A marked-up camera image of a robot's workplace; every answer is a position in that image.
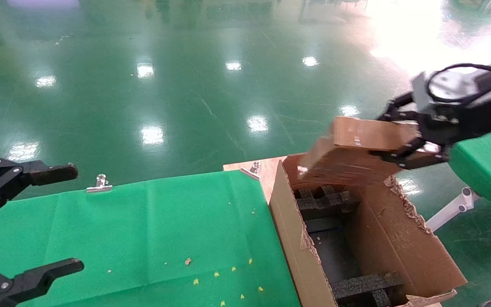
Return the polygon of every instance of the open cardboard box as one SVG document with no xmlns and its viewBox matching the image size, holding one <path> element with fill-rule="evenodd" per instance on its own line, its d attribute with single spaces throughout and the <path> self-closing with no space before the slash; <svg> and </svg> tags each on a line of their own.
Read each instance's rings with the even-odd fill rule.
<svg viewBox="0 0 491 307">
<path fill-rule="evenodd" d="M 297 188 L 322 184 L 299 181 L 297 165 L 302 155 L 288 156 L 279 163 L 271 213 L 302 306 L 335 307 L 329 280 L 294 197 Z M 397 272 L 408 300 L 402 304 L 424 307 L 444 301 L 456 294 L 454 288 L 467 282 L 395 177 L 370 186 L 339 188 L 355 191 L 361 198 L 344 226 L 361 273 Z"/>
</svg>

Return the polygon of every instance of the white stand leg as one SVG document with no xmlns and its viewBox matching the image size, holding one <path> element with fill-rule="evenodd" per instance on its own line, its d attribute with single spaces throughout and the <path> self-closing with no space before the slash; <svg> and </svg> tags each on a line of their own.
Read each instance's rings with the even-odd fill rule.
<svg viewBox="0 0 491 307">
<path fill-rule="evenodd" d="M 466 212 L 475 208 L 475 201 L 480 196 L 476 194 L 470 187 L 464 187 L 462 193 L 458 195 L 452 202 L 447 204 L 439 212 L 437 212 L 429 221 L 425 223 L 432 231 L 436 231 L 446 222 L 450 221 L 454 216 L 461 212 Z"/>
</svg>

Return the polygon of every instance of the metal binder clip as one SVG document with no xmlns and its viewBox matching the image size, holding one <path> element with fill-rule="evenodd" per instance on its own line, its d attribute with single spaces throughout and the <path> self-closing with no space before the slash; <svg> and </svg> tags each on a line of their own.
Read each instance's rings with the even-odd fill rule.
<svg viewBox="0 0 491 307">
<path fill-rule="evenodd" d="M 242 167 L 240 171 L 253 179 L 259 180 L 260 178 L 259 175 L 257 175 L 257 173 L 259 173 L 260 168 L 261 168 L 261 163 L 259 161 L 255 161 L 249 170 Z"/>
<path fill-rule="evenodd" d="M 96 192 L 103 192 L 103 191 L 111 191 L 113 189 L 113 186 L 109 185 L 109 181 L 105 179 L 105 175 L 99 174 L 96 177 L 96 186 L 95 187 L 87 187 L 86 192 L 87 193 L 96 193 Z"/>
</svg>

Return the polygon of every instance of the robotic arm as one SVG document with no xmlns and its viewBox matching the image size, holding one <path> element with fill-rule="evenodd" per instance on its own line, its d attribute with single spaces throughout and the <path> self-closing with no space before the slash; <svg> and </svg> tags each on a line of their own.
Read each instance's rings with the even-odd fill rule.
<svg viewBox="0 0 491 307">
<path fill-rule="evenodd" d="M 450 71 L 453 68 L 477 68 L 470 74 Z M 419 111 L 400 111 L 416 103 Z M 389 101 L 381 121 L 413 120 L 421 136 L 397 152 L 374 151 L 384 161 L 405 169 L 415 169 L 448 161 L 448 149 L 456 142 L 477 138 L 491 132 L 491 65 L 456 64 L 413 79 L 413 91 Z M 409 157 L 427 142 L 439 146 L 430 160 L 411 162 Z"/>
<path fill-rule="evenodd" d="M 72 163 L 48 167 L 42 161 L 15 163 L 0 159 L 0 209 L 29 185 L 47 185 L 77 176 L 77 168 Z M 14 278 L 0 274 L 0 307 L 13 307 L 46 295 L 57 278 L 80 272 L 83 268 L 80 260 L 71 258 L 27 270 Z"/>
</svg>

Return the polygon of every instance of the cardboard piece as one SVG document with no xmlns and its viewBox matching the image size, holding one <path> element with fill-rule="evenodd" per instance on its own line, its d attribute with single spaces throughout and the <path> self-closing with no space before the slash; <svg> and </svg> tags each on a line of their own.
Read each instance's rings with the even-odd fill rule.
<svg viewBox="0 0 491 307">
<path fill-rule="evenodd" d="M 335 307 L 315 245 L 307 233 L 293 190 L 315 187 L 298 179 L 292 155 L 279 163 L 270 209 L 303 307 Z M 363 275 L 396 271 L 409 295 L 408 307 L 424 307 L 456 294 L 467 281 L 394 177 L 371 186 L 348 186 L 361 204 L 345 226 Z"/>
<path fill-rule="evenodd" d="M 380 183 L 401 169 L 369 151 L 396 151 L 417 136 L 417 124 L 337 116 L 300 160 L 300 179 L 339 185 Z M 419 161 L 436 154 L 436 150 L 424 148 L 411 159 Z"/>
</svg>

